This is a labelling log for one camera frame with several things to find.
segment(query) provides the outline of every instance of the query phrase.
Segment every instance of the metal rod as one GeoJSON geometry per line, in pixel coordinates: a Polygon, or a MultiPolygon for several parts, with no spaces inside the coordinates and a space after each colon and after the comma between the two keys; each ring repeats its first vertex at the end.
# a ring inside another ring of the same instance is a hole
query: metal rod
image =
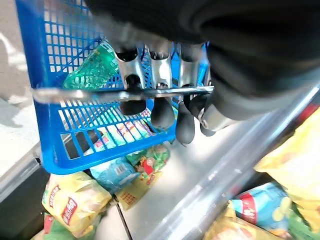
{"type": "Polygon", "coordinates": [[[42,104],[59,104],[61,101],[99,101],[100,103],[126,102],[154,98],[167,98],[183,95],[208,94],[214,90],[213,86],[181,87],[167,89],[139,89],[139,90],[85,90],[61,88],[31,89],[33,98],[42,104]]]}

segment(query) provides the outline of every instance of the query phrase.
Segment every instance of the chip bag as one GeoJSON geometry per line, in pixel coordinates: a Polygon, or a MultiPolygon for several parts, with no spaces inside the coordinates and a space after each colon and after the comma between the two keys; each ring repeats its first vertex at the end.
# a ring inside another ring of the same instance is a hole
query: chip bag
{"type": "Polygon", "coordinates": [[[148,178],[138,177],[122,190],[116,192],[115,195],[123,209],[126,211],[132,208],[155,185],[161,175],[162,172],[155,172],[148,178]]]}
{"type": "Polygon", "coordinates": [[[256,166],[280,183],[312,231],[320,231],[320,108],[256,166]]]}
{"type": "Polygon", "coordinates": [[[135,169],[141,173],[142,177],[148,178],[152,173],[159,172],[166,165],[170,152],[165,145],[159,144],[146,149],[143,154],[137,155],[137,157],[138,160],[131,159],[136,163],[135,169]]]}
{"type": "Polygon", "coordinates": [[[92,224],[86,228],[82,237],[75,237],[69,232],[58,220],[51,214],[44,214],[44,236],[43,240],[93,240],[95,238],[97,227],[100,223],[101,215],[99,214],[92,224]]]}
{"type": "Polygon", "coordinates": [[[110,194],[139,177],[134,167],[125,157],[119,157],[90,168],[92,177],[110,194]]]}
{"type": "Polygon", "coordinates": [[[314,233],[311,231],[295,204],[293,204],[289,214],[289,233],[295,240],[320,240],[320,232],[314,233]]]}
{"type": "Polygon", "coordinates": [[[236,217],[230,203],[205,233],[203,240],[280,240],[280,238],[236,217]]]}
{"type": "Polygon", "coordinates": [[[111,195],[84,172],[51,174],[42,197],[44,208],[79,238],[103,210],[111,195]]]}
{"type": "Polygon", "coordinates": [[[286,239],[291,200],[276,182],[241,193],[232,200],[236,216],[286,239]]]}

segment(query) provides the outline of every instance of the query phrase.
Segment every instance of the green bottle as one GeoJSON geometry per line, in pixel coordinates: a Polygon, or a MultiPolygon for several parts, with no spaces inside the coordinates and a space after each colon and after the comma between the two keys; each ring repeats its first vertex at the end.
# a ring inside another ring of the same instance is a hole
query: green bottle
{"type": "Polygon", "coordinates": [[[119,66],[114,51],[111,45],[103,40],[80,67],[66,77],[63,87],[66,89],[98,89],[118,73],[119,66]]]}

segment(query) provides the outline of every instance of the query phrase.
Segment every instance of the snack bag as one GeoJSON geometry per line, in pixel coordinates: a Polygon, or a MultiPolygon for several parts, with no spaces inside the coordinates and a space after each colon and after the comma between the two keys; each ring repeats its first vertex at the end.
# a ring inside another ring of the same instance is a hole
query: snack bag
{"type": "Polygon", "coordinates": [[[76,238],[51,214],[45,213],[43,240],[93,240],[95,238],[97,226],[99,225],[100,220],[101,215],[98,215],[92,222],[92,225],[87,227],[87,229],[83,232],[83,236],[76,238]]]}
{"type": "Polygon", "coordinates": [[[320,240],[320,232],[311,231],[295,204],[292,205],[289,213],[289,233],[295,240],[320,240]]]}
{"type": "MultiPolygon", "coordinates": [[[[150,110],[146,109],[140,114],[142,116],[150,116],[150,110]]],[[[128,117],[125,118],[120,112],[117,112],[113,107],[110,107],[110,109],[104,112],[104,114],[98,116],[97,120],[93,121],[94,124],[91,123],[90,126],[93,127],[94,125],[116,123],[125,121],[126,119],[128,119],[128,117]]],[[[107,130],[104,127],[101,127],[98,130],[105,134],[107,140],[106,146],[108,149],[116,147],[116,144],[118,146],[122,146],[126,143],[132,143],[136,140],[154,135],[144,120],[131,119],[131,121],[126,121],[125,123],[108,125],[106,128],[107,130]]],[[[100,140],[98,142],[100,142],[100,145],[102,145],[99,151],[103,151],[105,149],[103,144],[100,140]]]]}
{"type": "Polygon", "coordinates": [[[167,163],[170,152],[163,144],[148,148],[143,155],[139,155],[135,168],[141,176],[148,178],[150,174],[160,171],[167,163]]]}
{"type": "Polygon", "coordinates": [[[276,183],[248,190],[232,200],[236,216],[268,232],[286,238],[291,200],[276,183]]]}
{"type": "Polygon", "coordinates": [[[140,175],[124,157],[91,167],[90,171],[93,178],[110,194],[120,191],[140,175]]]}
{"type": "Polygon", "coordinates": [[[152,188],[161,177],[161,172],[152,173],[149,178],[139,177],[115,193],[118,201],[126,211],[134,206],[152,188]]]}
{"type": "Polygon", "coordinates": [[[232,204],[213,222],[203,240],[279,240],[277,236],[236,217],[232,204]]]}
{"type": "Polygon", "coordinates": [[[314,233],[320,231],[320,108],[256,166],[280,183],[314,233]]]}
{"type": "Polygon", "coordinates": [[[111,195],[84,172],[51,174],[42,197],[44,208],[79,238],[111,199],[111,195]]]}

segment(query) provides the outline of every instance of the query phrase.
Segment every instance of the green snack bag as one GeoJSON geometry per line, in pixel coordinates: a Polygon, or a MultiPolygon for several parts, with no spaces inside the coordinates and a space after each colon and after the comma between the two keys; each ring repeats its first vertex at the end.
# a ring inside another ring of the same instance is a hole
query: green snack bag
{"type": "Polygon", "coordinates": [[[292,205],[290,211],[288,232],[295,240],[320,240],[320,232],[311,231],[295,204],[292,205]]]}
{"type": "Polygon", "coordinates": [[[97,226],[101,220],[101,215],[98,215],[84,232],[83,236],[76,238],[69,232],[59,221],[57,221],[49,213],[44,214],[44,236],[43,240],[93,240],[95,238],[97,226]]]}
{"type": "Polygon", "coordinates": [[[117,75],[119,66],[111,45],[103,40],[80,67],[63,82],[66,89],[98,89],[117,75]]]}
{"type": "Polygon", "coordinates": [[[159,172],[167,163],[170,152],[165,145],[159,144],[146,149],[135,166],[141,177],[148,178],[152,173],[159,172]]]}

